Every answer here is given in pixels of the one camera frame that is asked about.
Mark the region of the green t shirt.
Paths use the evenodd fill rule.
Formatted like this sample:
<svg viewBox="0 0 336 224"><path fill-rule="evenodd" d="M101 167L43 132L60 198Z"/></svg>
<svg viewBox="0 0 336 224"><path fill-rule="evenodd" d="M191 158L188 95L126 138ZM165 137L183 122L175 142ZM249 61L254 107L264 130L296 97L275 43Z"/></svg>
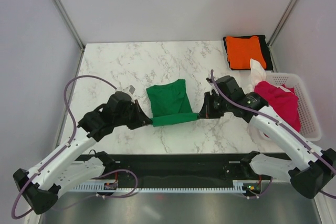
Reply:
<svg viewBox="0 0 336 224"><path fill-rule="evenodd" d="M184 79L165 85L153 85L146 89L146 93L151 104L154 127L198 120L198 114L192 111Z"/></svg>

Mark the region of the white plastic basket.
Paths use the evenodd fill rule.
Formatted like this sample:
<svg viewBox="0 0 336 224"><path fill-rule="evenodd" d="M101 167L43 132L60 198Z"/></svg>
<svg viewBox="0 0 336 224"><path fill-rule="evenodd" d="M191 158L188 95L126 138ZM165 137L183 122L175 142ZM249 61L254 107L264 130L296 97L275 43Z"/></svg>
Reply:
<svg viewBox="0 0 336 224"><path fill-rule="evenodd" d="M266 74L266 82L275 86L284 84L289 88L294 88L295 94L299 98L298 111L301 123L301 130L299 133L312 142L319 141L322 136L320 125L301 79L297 75L289 73L269 72Z"/></svg>

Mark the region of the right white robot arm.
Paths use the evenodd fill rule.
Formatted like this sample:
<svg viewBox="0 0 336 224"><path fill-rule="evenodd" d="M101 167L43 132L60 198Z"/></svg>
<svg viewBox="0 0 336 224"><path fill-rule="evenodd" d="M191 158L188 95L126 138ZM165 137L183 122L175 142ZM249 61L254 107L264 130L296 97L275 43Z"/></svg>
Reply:
<svg viewBox="0 0 336 224"><path fill-rule="evenodd" d="M283 120L256 92L245 94L234 77L206 79L213 87L205 92L199 119L219 119L232 113L265 133L289 157L273 158L252 151L241 162L240 172L248 179L258 175L291 183L302 196L312 199L335 177L335 150L316 146Z"/></svg>

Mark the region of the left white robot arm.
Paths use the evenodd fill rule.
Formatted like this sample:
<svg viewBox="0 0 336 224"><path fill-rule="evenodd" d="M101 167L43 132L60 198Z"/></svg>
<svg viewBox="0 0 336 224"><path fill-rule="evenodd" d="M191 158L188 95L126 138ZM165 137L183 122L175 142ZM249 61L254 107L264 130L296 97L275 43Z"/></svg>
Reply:
<svg viewBox="0 0 336 224"><path fill-rule="evenodd" d="M100 176L111 178L116 162L104 151L95 153L80 165L73 162L118 126L134 130L152 123L137 100L125 92L115 92L107 103L86 113L75 124L76 133L67 142L30 169L18 169L13 174L19 195L40 215L73 187Z"/></svg>

